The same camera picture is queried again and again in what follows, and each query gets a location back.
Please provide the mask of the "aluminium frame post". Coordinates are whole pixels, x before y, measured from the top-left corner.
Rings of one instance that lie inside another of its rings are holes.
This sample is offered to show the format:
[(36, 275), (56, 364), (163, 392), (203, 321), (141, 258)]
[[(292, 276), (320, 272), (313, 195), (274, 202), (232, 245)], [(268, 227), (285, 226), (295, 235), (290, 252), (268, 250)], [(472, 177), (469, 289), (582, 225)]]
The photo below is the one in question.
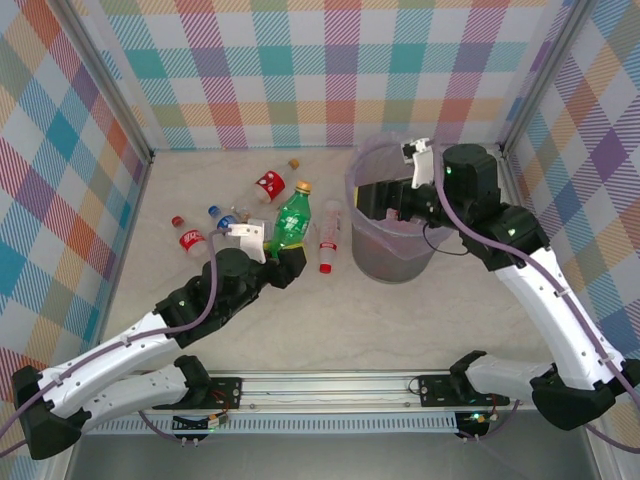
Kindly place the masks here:
[(539, 107), (548, 87), (555, 80), (572, 45), (581, 33), (599, 0), (575, 0), (567, 12), (558, 35), (543, 57), (537, 76), (532, 82), (528, 95), (521, 103), (505, 139), (500, 143), (502, 156), (507, 159), (526, 132), (536, 109)]
[(151, 165), (154, 161), (153, 149), (146, 140), (139, 123), (111, 75), (100, 50), (95, 46), (71, 0), (46, 0), (46, 2), (70, 37), (71, 43), (86, 64), (87, 71), (92, 76), (100, 92), (105, 96), (114, 112), (114, 116), (128, 135), (134, 149), (147, 165)]

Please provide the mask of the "red label cola bottle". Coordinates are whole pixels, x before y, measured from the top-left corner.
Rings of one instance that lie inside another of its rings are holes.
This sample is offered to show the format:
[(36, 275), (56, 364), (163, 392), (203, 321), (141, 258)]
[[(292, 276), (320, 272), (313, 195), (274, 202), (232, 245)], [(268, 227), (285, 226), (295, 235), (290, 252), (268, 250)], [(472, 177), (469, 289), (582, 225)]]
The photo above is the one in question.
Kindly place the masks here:
[(208, 253), (207, 241), (201, 229), (192, 221), (180, 215), (171, 219), (178, 243), (183, 251), (193, 257), (200, 258)]

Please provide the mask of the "red polka dot label bottle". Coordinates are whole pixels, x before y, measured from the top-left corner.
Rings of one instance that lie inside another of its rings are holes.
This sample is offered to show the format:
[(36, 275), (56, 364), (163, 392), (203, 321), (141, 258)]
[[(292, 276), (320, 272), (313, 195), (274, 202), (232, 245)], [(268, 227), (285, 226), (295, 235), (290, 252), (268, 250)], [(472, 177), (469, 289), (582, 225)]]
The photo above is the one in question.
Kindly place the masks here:
[(231, 211), (242, 221), (254, 217), (262, 205), (270, 204), (284, 192), (299, 166), (297, 159), (290, 159), (266, 170), (232, 203)]

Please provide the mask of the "slim clear red cap bottle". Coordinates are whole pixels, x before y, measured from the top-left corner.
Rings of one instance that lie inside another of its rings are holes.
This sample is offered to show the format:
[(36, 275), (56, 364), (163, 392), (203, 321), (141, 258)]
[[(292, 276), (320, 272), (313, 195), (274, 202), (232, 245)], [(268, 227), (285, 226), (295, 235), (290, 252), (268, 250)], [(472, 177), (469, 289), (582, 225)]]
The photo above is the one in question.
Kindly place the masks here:
[(342, 203), (338, 200), (327, 200), (324, 206), (319, 230), (319, 271), (330, 274), (341, 232)]

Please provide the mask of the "grey plastic bin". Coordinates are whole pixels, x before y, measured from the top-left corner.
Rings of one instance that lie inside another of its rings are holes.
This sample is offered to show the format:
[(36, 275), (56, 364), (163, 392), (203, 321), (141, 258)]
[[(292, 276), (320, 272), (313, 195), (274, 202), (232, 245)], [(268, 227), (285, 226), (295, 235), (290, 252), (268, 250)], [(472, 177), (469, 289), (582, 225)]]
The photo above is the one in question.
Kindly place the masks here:
[(403, 258), (376, 239), (352, 227), (351, 251), (355, 264), (368, 277), (388, 284), (409, 282), (418, 277), (427, 267), (434, 251), (423, 247), (411, 248), (410, 256)]

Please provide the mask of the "grey trash bin with bag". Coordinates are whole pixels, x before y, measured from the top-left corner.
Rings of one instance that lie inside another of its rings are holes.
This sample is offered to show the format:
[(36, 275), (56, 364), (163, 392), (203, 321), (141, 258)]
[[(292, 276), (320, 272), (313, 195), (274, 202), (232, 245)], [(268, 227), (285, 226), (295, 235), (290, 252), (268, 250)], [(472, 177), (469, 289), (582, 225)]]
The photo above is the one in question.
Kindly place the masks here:
[(387, 216), (371, 220), (355, 205), (361, 186), (412, 177), (413, 167), (404, 162), (401, 149), (401, 145), (411, 139), (412, 135), (406, 132), (374, 134), (359, 144), (346, 171), (351, 250), (361, 267), (373, 268), (387, 263), (396, 269), (422, 269), (434, 254), (431, 247), (440, 245), (451, 235), (451, 231), (443, 227), (425, 230), (425, 221), (417, 216), (408, 221)]

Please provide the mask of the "black power connector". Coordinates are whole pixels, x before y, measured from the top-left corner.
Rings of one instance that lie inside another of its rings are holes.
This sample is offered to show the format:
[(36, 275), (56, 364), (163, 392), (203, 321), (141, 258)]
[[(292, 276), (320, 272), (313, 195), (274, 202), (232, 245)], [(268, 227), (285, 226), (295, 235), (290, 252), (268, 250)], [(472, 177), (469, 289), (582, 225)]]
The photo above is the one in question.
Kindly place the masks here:
[(456, 412), (455, 420), (455, 435), (463, 441), (473, 442), (492, 436), (493, 424), (499, 420), (499, 414), (489, 411)]
[(229, 415), (226, 412), (214, 413), (198, 419), (174, 416), (171, 422), (171, 432), (182, 447), (198, 446), (228, 421)]

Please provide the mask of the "blue cap blue label bottle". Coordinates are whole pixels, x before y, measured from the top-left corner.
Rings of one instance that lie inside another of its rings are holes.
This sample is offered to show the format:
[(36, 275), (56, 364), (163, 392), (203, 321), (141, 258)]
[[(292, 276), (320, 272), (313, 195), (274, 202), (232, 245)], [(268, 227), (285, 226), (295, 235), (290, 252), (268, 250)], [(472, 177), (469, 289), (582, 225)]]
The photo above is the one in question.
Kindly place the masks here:
[(246, 223), (251, 216), (246, 208), (220, 207), (217, 205), (211, 205), (208, 208), (208, 214), (217, 229), (225, 229), (234, 224)]

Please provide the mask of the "green bottle yellow cap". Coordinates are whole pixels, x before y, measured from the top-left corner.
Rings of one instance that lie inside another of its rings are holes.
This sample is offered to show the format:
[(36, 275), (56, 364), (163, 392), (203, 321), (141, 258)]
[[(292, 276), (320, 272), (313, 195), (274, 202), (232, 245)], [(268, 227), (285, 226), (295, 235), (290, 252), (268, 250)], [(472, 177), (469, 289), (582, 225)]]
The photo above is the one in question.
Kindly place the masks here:
[(294, 193), (281, 206), (272, 238), (267, 245), (272, 257), (277, 257), (280, 251), (303, 242), (311, 221), (311, 190), (312, 185), (309, 182), (299, 180)]

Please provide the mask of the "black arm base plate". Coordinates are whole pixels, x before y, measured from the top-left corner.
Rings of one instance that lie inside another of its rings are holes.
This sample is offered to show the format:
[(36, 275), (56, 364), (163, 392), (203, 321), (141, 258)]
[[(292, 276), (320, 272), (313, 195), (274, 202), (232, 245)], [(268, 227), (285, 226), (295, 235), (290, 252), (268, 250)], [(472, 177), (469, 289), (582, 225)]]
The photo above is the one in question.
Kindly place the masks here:
[(450, 374), (420, 375), (416, 380), (422, 407), (502, 407), (511, 403), (505, 396), (480, 393), (466, 380)]
[(242, 396), (240, 377), (211, 377), (206, 386), (190, 387), (179, 401), (154, 410), (237, 410)]

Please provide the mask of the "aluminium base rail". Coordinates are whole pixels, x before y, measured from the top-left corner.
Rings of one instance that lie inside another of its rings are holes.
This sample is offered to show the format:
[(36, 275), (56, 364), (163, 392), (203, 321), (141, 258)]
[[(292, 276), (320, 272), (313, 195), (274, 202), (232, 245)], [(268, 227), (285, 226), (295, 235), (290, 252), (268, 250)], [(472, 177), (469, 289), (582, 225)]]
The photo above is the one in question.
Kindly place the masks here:
[[(154, 410), (183, 398), (190, 387), (206, 386), (211, 377), (240, 377), (242, 396), (232, 414), (342, 414), (379, 412), (481, 412), (508, 410), (502, 407), (422, 407), (417, 393), (420, 375), (447, 374), (442, 371), (336, 371), (336, 372), (219, 372), (209, 378), (202, 374), (185, 376), (176, 367), (166, 367), (144, 375), (130, 376), (92, 394), (82, 405), (99, 424), (135, 413)], [(163, 410), (173, 413), (204, 413), (217, 410)]]

